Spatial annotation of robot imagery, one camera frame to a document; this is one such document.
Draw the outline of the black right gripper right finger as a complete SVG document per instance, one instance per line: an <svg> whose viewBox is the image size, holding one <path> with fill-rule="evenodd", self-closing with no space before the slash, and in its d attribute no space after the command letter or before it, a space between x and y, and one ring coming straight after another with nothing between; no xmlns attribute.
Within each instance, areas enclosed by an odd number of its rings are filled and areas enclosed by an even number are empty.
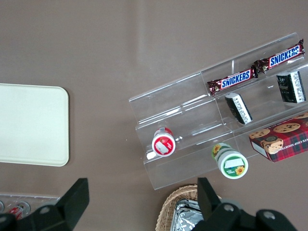
<svg viewBox="0 0 308 231"><path fill-rule="evenodd" d="M235 231L240 224L240 209L218 198L207 178L198 178L197 202L203 215L194 231Z"/></svg>

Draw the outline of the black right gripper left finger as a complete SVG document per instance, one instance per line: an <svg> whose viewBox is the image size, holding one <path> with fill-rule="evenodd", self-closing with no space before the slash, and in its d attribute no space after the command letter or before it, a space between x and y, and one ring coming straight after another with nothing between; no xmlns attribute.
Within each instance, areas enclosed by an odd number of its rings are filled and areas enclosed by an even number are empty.
<svg viewBox="0 0 308 231"><path fill-rule="evenodd" d="M72 231L90 201L89 182L79 178L55 205L38 208L17 221L18 231Z"/></svg>

